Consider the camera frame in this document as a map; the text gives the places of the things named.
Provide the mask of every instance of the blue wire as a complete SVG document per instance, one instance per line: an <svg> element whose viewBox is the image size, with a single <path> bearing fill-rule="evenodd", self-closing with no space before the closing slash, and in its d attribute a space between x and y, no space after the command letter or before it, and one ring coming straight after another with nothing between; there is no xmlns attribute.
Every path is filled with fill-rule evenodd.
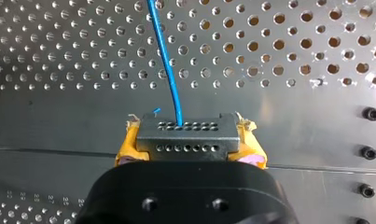
<svg viewBox="0 0 376 224"><path fill-rule="evenodd" d="M158 39L160 54L167 73L168 82L170 83L170 91L174 101L176 123L178 126L182 126L184 118L182 116L181 102L179 101L178 88L176 87L173 68L169 65L170 57L168 56L167 46L160 26L160 19L156 9L156 0L147 0L147 5L149 6L149 13L152 17L153 27L155 29L156 38Z"/></svg>

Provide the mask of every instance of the stainless steel surface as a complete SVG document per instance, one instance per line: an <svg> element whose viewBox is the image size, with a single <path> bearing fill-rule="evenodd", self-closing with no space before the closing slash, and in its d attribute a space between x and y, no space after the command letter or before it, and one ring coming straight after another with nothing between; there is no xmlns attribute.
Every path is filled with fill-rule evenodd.
<svg viewBox="0 0 376 224"><path fill-rule="evenodd" d="M356 224L358 218L376 223L376 195L365 198L361 184L376 192L376 175L348 172L270 169L281 182L300 223Z"/></svg>
<svg viewBox="0 0 376 224"><path fill-rule="evenodd" d="M0 223L73 223L111 157L0 150Z"/></svg>
<svg viewBox="0 0 376 224"><path fill-rule="evenodd" d="M359 154L376 149L376 121L362 118L364 108L376 108L376 1L159 6L187 118L239 111L256 122L273 167L360 174L341 182L376 178L364 175L376 174L376 160ZM148 19L143 0L0 0L0 149L115 154L128 114L161 107L173 118ZM312 202L290 188L291 200ZM376 217L374 201L354 199L313 203L334 208L333 223L352 216L339 209L354 204ZM298 216L314 210L303 220L325 218L317 207Z"/></svg>
<svg viewBox="0 0 376 224"><path fill-rule="evenodd" d="M218 118L185 119L183 126L155 114L145 114L137 134L138 151L149 153L153 161L226 161L237 152L240 137L238 118L220 114Z"/></svg>

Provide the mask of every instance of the perforated metal sheet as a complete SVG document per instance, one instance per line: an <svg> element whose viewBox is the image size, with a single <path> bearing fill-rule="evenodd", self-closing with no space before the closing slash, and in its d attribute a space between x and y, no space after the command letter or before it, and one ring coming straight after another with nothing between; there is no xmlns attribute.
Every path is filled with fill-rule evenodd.
<svg viewBox="0 0 376 224"><path fill-rule="evenodd" d="M273 167L376 174L358 153L376 148L361 116L376 107L376 1L158 6L187 117L241 112ZM147 13L143 0L0 0L0 148L113 155L128 114L173 117Z"/></svg>

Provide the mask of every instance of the metal plate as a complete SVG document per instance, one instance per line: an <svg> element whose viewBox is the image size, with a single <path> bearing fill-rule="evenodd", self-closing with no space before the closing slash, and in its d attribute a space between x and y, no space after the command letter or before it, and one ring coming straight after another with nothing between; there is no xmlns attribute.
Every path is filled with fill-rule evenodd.
<svg viewBox="0 0 376 224"><path fill-rule="evenodd" d="M359 116L376 107L376 2L161 2L187 117L242 112L272 164L376 169L356 156L376 148ZM127 114L171 117L147 19L145 1L0 0L0 147L115 153Z"/></svg>
<svg viewBox="0 0 376 224"><path fill-rule="evenodd" d="M92 184L113 162L0 151L0 223L73 223Z"/></svg>
<svg viewBox="0 0 376 224"><path fill-rule="evenodd" d="M279 180L300 223L355 224L359 218L376 223L376 194L364 198L361 184L372 185L376 175L346 172L270 169Z"/></svg>

